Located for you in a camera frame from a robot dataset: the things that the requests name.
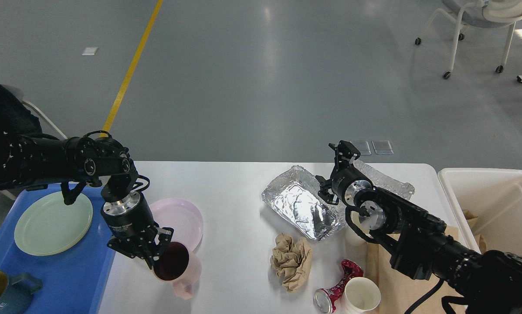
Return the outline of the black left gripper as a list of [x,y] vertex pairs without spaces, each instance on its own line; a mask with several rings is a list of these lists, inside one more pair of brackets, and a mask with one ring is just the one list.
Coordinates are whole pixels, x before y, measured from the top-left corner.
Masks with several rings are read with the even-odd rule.
[[143,259],[153,270],[169,247],[175,230],[157,227],[141,191],[130,191],[122,198],[110,191],[100,194],[105,201],[101,215],[113,234],[106,246],[128,258]]

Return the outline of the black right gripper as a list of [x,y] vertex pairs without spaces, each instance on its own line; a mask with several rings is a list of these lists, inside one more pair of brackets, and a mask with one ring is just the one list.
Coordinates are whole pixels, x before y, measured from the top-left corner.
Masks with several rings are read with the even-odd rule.
[[360,207],[365,201],[374,200],[374,186],[371,180],[359,170],[350,167],[361,152],[350,142],[341,140],[329,143],[334,151],[334,167],[330,179],[316,175],[319,183],[318,196],[329,205],[338,205],[339,199],[345,205]]

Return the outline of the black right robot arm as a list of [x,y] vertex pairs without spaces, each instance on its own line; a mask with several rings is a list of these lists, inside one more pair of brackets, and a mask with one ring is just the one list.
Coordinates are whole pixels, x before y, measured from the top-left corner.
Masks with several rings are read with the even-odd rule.
[[346,205],[346,222],[363,240],[379,244],[391,255],[393,270],[413,280],[439,282],[418,299],[412,313],[444,283],[459,296],[441,300],[447,314],[453,304],[468,314],[522,314],[522,256],[498,250],[480,254],[446,235],[446,223],[427,210],[378,187],[353,163],[360,151],[349,141],[329,143],[334,167],[319,181],[318,195],[325,203]]

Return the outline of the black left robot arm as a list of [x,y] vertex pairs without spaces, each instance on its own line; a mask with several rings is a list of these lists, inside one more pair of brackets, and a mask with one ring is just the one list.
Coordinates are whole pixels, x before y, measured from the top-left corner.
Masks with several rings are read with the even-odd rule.
[[85,187],[102,187],[102,217],[113,236],[109,248],[145,260],[157,270],[173,229],[154,221],[140,175],[129,150],[105,130],[59,139],[44,134],[39,119],[0,84],[0,191],[45,189],[59,183],[64,204],[73,204]]

